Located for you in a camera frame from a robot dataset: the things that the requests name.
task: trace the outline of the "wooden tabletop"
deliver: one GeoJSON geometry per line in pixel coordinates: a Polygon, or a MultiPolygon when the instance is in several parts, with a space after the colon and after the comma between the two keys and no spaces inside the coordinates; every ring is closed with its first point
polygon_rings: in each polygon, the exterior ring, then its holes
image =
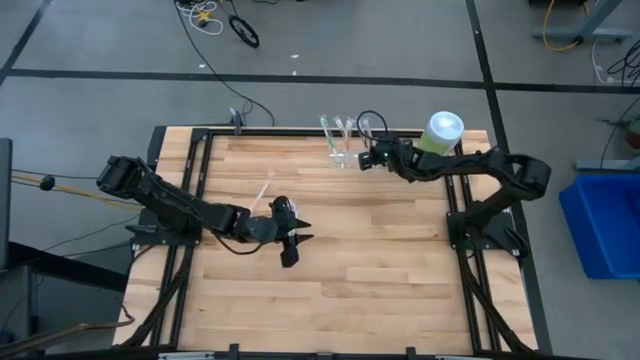
{"type": "MultiPolygon", "coordinates": [[[[160,154],[157,173],[178,186],[190,134],[188,127],[167,128],[160,154]]],[[[466,153],[489,149],[485,131],[467,131],[463,144],[466,153]]],[[[337,168],[324,137],[216,136],[204,199],[249,207],[270,171],[275,175],[256,213],[268,214],[268,202],[285,195],[313,224],[302,233],[315,238],[300,245],[298,264],[283,269],[279,244],[236,256],[204,232],[179,349],[226,351],[239,343],[241,351],[260,352],[404,353],[414,346],[419,354],[471,353],[457,258],[447,239],[443,180],[409,184],[386,169],[337,168]]],[[[470,181],[478,200],[499,186],[488,176],[470,181]]],[[[166,252],[158,246],[133,265],[124,304],[138,321],[119,328],[114,343],[127,339],[156,302],[166,252]]],[[[517,262],[504,251],[484,254],[496,307],[536,347],[517,262]]],[[[487,348],[477,302],[476,308],[487,348]]],[[[173,304],[166,314],[163,342],[173,304]]]]}

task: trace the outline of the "white lid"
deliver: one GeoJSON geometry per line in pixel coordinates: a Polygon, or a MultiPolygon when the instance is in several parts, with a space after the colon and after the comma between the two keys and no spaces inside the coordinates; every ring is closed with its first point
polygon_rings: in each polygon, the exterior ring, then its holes
{"type": "Polygon", "coordinates": [[[459,140],[464,133],[462,119],[448,111],[439,111],[433,114],[428,126],[433,134],[447,141],[459,140]]]}

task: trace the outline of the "yellow cable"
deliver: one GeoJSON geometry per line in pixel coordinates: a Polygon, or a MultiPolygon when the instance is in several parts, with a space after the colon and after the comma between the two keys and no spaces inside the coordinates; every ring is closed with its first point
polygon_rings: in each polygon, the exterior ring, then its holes
{"type": "MultiPolygon", "coordinates": [[[[553,10],[553,5],[555,5],[555,3],[556,3],[556,0],[551,0],[551,2],[549,3],[549,8],[547,9],[547,14],[544,17],[544,24],[542,26],[542,41],[544,41],[544,47],[546,47],[547,49],[551,51],[556,51],[556,52],[563,52],[563,51],[571,50],[574,47],[578,46],[578,42],[576,41],[571,45],[567,45],[561,48],[555,48],[549,45],[549,41],[547,40],[547,25],[549,25],[551,10],[553,10]]],[[[582,3],[582,6],[584,7],[585,14],[589,16],[589,6],[587,5],[587,2],[585,1],[584,3],[582,3]]]]}
{"type": "MultiPolygon", "coordinates": [[[[40,184],[40,180],[36,179],[36,178],[32,178],[29,176],[23,176],[23,175],[12,175],[13,178],[19,179],[19,180],[23,180],[23,181],[28,181],[31,183],[35,183],[35,184],[40,184]]],[[[55,185],[54,186],[55,189],[58,190],[62,190],[62,191],[66,191],[72,194],[76,194],[76,195],[81,195],[81,196],[86,196],[88,198],[94,199],[94,200],[98,200],[101,201],[107,205],[111,205],[120,209],[125,209],[125,210],[131,210],[131,211],[140,211],[140,208],[135,207],[135,206],[127,206],[118,202],[114,202],[112,199],[106,198],[106,197],[101,197],[101,196],[97,196],[94,195],[92,193],[86,192],[86,191],[82,191],[76,188],[72,188],[69,186],[62,186],[62,185],[55,185]]]]}

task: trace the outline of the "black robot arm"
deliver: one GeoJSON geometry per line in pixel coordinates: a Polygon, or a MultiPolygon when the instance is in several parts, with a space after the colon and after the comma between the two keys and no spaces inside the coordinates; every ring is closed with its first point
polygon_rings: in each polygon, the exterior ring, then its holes
{"type": "Polygon", "coordinates": [[[296,218],[284,196],[270,204],[272,217],[252,217],[247,208],[208,203],[173,186],[139,158],[112,156],[97,185],[109,195],[139,202],[154,212],[163,226],[178,233],[199,231],[202,227],[217,237],[240,243],[282,242],[284,267],[297,262],[297,244],[311,238],[311,235],[290,235],[294,229],[311,225],[296,218]]]}
{"type": "Polygon", "coordinates": [[[369,152],[358,155],[361,170],[375,165],[386,166],[409,182],[434,181],[444,175],[487,174],[496,178],[501,189],[484,201],[469,206],[458,222],[483,229],[491,218],[520,200],[544,196],[551,168],[544,162],[525,155],[505,155],[496,149],[482,154],[440,156],[418,149],[410,139],[400,140],[393,133],[376,139],[369,152]],[[511,174],[517,166],[515,175],[511,174]]]}
{"type": "MultiPolygon", "coordinates": [[[[358,155],[361,170],[382,165],[409,182],[434,181],[444,175],[472,174],[488,174],[500,182],[502,186],[500,190],[486,200],[473,202],[463,212],[447,214],[447,226],[452,247],[461,261],[463,284],[478,299],[512,351],[533,353],[532,349],[518,339],[480,287],[468,264],[466,255],[468,248],[465,247],[465,242],[469,239],[473,242],[483,237],[494,238],[485,233],[485,227],[494,216],[516,201],[530,201],[544,196],[551,176],[551,168],[544,162],[529,156],[505,155],[496,149],[491,149],[484,154],[477,152],[473,155],[440,156],[415,148],[411,140],[401,140],[389,132],[371,140],[375,140],[376,143],[368,152],[358,155]],[[517,169],[512,175],[514,166],[517,169]]],[[[511,238],[510,241],[518,241],[528,249],[526,241],[517,233],[509,232],[507,229],[500,229],[500,233],[506,234],[511,238]]],[[[495,239],[492,241],[500,243],[501,247],[509,250],[504,247],[504,242],[495,239]]],[[[475,244],[472,243],[471,246],[475,251],[475,244]]],[[[524,248],[517,249],[519,252],[513,252],[513,250],[510,252],[514,255],[518,254],[518,258],[528,253],[523,251],[524,248]]]]}

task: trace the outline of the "concrete floor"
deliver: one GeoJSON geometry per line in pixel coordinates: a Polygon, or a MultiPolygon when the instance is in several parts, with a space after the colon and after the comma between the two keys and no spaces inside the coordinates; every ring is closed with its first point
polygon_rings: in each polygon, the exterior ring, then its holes
{"type": "MultiPolygon", "coordinates": [[[[40,0],[0,0],[0,63],[9,57],[40,0]]],[[[525,0],[476,0],[494,81],[594,85],[588,45],[552,53],[530,37],[544,9],[525,0]]],[[[192,32],[207,59],[224,74],[483,80],[464,0],[281,0],[277,6],[237,0],[260,33],[253,50],[225,29],[209,37],[192,32]],[[297,59],[291,55],[298,54],[297,59]]],[[[625,1],[608,25],[640,35],[640,3],[625,1]]],[[[559,8],[553,21],[576,23],[579,8],[559,8]]],[[[221,11],[216,17],[224,21],[221,11]]],[[[634,40],[597,48],[607,68],[634,40]]],[[[13,69],[87,72],[202,73],[171,2],[53,0],[13,69]]],[[[20,169],[96,175],[111,154],[144,156],[155,125],[211,124],[228,120],[243,100],[217,82],[70,79],[11,76],[0,87],[0,135],[14,139],[20,169]]],[[[438,110],[458,113],[469,129],[486,129],[496,142],[487,96],[481,89],[430,86],[232,83],[266,105],[278,126],[315,126],[319,114],[356,115],[373,108],[390,126],[422,127],[438,110]]],[[[524,204],[553,351],[606,359],[636,359],[640,341],[640,286],[635,281],[585,277],[557,200],[572,183],[576,158],[599,158],[610,128],[596,118],[617,118],[634,95],[498,91],[511,151],[553,167],[547,196],[524,204]],[[561,135],[570,128],[573,136],[561,135]]],[[[638,107],[631,114],[639,114],[638,107]]],[[[249,125],[268,125],[260,109],[249,125]]],[[[608,155],[628,156],[621,137],[608,155]]],[[[68,181],[87,190],[93,184],[68,181]]],[[[126,211],[82,198],[12,190],[13,241],[45,248],[129,217],[126,211]]],[[[126,240],[123,228],[52,250],[66,254],[126,240]]],[[[118,271],[124,250],[82,258],[118,271]]],[[[38,302],[43,329],[80,321],[113,320],[121,295],[48,279],[38,302]],[[95,312],[96,307],[104,309],[95,312]]],[[[58,350],[107,346],[94,334],[58,350]]]]}

